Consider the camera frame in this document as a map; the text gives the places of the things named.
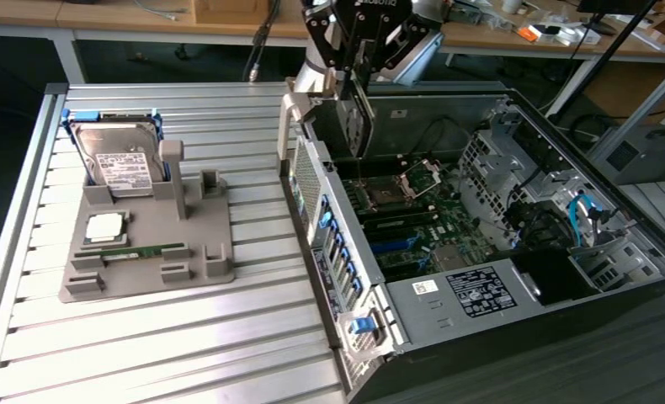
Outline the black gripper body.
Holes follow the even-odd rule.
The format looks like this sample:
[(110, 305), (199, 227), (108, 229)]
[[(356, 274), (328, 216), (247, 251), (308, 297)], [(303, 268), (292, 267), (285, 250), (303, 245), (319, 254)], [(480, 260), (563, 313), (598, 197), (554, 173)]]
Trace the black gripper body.
[(336, 17), (356, 18), (357, 14), (364, 17), (388, 16), (389, 19), (404, 19), (412, 13), (412, 2), (410, 0), (340, 0), (332, 1), (331, 6)]

